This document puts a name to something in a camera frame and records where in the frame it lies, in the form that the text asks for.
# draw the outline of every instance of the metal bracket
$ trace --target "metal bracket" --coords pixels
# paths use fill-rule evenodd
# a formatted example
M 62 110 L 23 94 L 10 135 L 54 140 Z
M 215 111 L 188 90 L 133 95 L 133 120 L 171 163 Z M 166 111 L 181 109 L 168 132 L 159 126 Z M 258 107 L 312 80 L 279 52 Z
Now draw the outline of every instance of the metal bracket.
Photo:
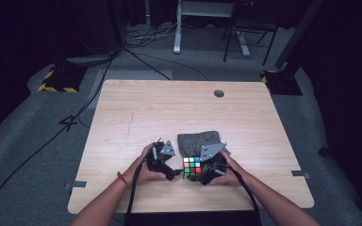
M 218 144 L 210 144 L 202 146 L 201 150 L 201 162 L 205 162 L 206 160 L 214 157 L 217 153 L 219 153 L 222 149 L 226 150 L 228 154 L 231 154 L 225 146 L 227 143 L 218 143 Z
M 168 140 L 166 142 L 166 145 L 164 145 L 164 147 L 160 150 L 160 153 L 164 154 L 164 155 L 175 156 L 175 150 L 174 150 L 174 147 L 172 145 L 172 142 Z
M 64 189 L 65 190 L 73 190 L 73 188 L 85 188 L 87 187 L 87 182 L 86 181 L 74 181 L 72 183 L 66 183 L 64 185 Z
M 311 176 L 310 176 L 310 174 L 308 172 L 303 172 L 301 170 L 292 170 L 291 172 L 292 172 L 292 176 L 294 176 L 294 177 L 295 176 L 304 176 L 304 178 L 306 180 L 311 178 Z

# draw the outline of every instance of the chair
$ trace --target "chair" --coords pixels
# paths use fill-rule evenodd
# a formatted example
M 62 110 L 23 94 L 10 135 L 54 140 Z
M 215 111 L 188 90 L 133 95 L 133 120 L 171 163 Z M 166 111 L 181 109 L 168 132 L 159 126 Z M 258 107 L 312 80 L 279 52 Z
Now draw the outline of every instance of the chair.
M 231 34 L 233 31 L 250 32 L 263 34 L 258 42 L 254 45 L 243 43 L 242 45 L 267 47 L 267 53 L 264 57 L 263 66 L 266 64 L 267 57 L 272 48 L 275 35 L 277 34 L 278 25 L 276 22 L 276 16 L 274 15 L 270 6 L 260 0 L 239 0 L 233 6 L 233 12 L 231 15 L 230 25 L 225 29 L 222 38 L 227 35 L 227 44 L 225 47 L 224 59 L 225 62 L 228 53 L 228 47 L 231 40 Z M 268 32 L 272 32 L 272 37 L 269 45 L 259 45 Z

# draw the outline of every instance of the wooden table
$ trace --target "wooden table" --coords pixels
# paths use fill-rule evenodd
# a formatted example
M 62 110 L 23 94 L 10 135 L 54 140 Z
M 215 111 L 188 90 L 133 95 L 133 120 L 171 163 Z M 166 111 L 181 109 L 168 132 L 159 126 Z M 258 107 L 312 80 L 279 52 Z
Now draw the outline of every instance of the wooden table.
M 222 90 L 222 98 L 214 95 Z M 254 176 L 303 208 L 314 205 L 287 134 L 262 83 L 107 80 L 76 176 L 69 211 L 78 213 L 124 172 L 147 144 L 178 134 L 218 131 L 232 156 Z M 182 169 L 182 156 L 168 160 Z M 127 191 L 118 213 L 125 213 Z M 202 186 L 182 175 L 137 186 L 133 213 L 253 209 L 241 186 Z

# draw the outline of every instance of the gray cloth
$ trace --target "gray cloth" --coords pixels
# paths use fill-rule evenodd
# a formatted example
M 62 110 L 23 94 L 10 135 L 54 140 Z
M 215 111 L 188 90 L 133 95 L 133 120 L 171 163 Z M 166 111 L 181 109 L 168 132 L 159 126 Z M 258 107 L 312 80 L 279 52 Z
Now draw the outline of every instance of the gray cloth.
M 217 131 L 207 131 L 199 134 L 177 135 L 179 152 L 183 157 L 200 156 L 202 146 L 221 143 Z

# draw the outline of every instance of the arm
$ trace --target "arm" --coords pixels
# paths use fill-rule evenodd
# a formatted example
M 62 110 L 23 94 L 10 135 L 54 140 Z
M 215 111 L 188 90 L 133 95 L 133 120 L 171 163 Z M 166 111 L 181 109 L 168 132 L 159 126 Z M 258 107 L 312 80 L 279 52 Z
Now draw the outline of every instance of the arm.
M 222 155 L 230 166 L 239 172 L 243 181 L 251 189 L 252 193 L 269 213 L 276 225 L 319 225 L 319 223 L 309 216 L 303 209 L 295 203 L 273 190 L 269 186 L 254 177 L 254 175 L 243 169 L 237 161 L 229 156 L 225 151 Z M 213 179 L 210 184 L 214 185 L 239 185 L 237 177 L 231 170 L 227 170 L 225 176 Z
M 125 191 L 132 185 L 137 166 L 151 149 L 152 144 L 146 146 L 140 157 L 125 171 L 123 177 L 126 180 L 126 184 L 120 178 L 114 180 L 101 194 L 81 210 L 71 225 L 109 225 Z M 139 185 L 145 181 L 164 179 L 166 179 L 166 175 L 161 172 L 149 171 L 146 162 L 142 164 L 140 176 L 138 177 Z

